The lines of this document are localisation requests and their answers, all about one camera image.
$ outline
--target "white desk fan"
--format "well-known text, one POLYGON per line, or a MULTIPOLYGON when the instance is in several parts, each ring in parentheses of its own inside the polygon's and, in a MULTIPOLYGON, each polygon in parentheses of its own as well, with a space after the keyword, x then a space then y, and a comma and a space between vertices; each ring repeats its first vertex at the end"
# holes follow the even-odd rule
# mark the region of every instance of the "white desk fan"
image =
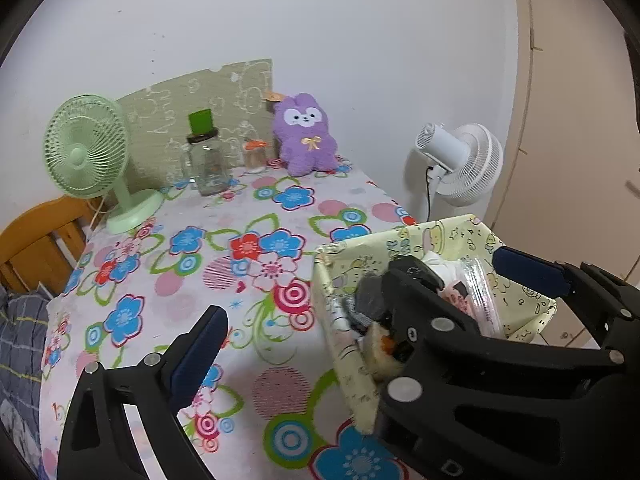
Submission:
POLYGON ((477 202, 491 191, 502 169, 502 146, 481 124, 464 124, 449 133, 428 123, 415 147, 436 163, 427 174, 430 209, 436 193, 456 207, 477 202))
POLYGON ((44 135, 47 173, 68 195, 90 199, 111 189, 118 205, 107 216, 107 229, 124 233, 142 224, 162 204, 162 195, 144 189, 133 195, 124 181, 129 161, 129 131, 118 104, 97 95, 66 101, 44 135))

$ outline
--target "purple plush toy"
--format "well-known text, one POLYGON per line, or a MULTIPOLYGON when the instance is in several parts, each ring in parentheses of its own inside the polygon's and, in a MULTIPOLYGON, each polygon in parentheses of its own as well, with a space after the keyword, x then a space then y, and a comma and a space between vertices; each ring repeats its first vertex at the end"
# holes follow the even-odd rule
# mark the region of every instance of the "purple plush toy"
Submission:
POLYGON ((312 95, 287 97, 275 105, 275 111, 273 132, 281 144, 280 158, 288 162, 291 176, 338 167, 338 144, 329 135, 326 115, 312 95))

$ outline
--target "green lid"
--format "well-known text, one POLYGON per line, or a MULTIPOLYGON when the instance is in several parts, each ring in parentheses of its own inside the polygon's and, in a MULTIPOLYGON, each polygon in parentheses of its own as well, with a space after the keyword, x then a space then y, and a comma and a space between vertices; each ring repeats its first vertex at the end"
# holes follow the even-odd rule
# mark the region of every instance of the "green lid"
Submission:
POLYGON ((191 131, 197 134, 206 134, 213 129, 213 117, 211 116, 211 108, 205 108, 199 112, 189 114, 189 124, 191 131))

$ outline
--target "jar lid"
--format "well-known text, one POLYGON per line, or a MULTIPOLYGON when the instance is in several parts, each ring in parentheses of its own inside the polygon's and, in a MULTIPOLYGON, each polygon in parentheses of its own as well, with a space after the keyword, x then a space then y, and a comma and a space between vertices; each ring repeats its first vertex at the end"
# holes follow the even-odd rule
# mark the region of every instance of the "jar lid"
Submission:
POLYGON ((267 143, 263 140, 248 140, 244 145, 246 150, 255 150, 256 148, 264 148, 267 146, 267 143))
POLYGON ((218 136, 218 129, 214 127, 210 132, 206 134, 191 134, 187 136, 187 142, 189 144, 196 144, 198 142, 202 142, 203 140, 213 139, 213 137, 218 136))

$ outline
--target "small jar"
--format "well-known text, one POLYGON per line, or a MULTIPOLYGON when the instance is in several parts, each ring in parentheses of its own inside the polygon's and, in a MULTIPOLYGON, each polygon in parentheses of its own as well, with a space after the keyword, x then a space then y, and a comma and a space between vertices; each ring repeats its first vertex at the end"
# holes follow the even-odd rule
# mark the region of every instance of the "small jar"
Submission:
POLYGON ((267 167, 267 143, 249 139, 242 145, 242 157, 247 173, 260 173, 267 167))
POLYGON ((218 129, 187 137, 191 174, 202 196, 223 192, 229 187, 229 173, 218 129))

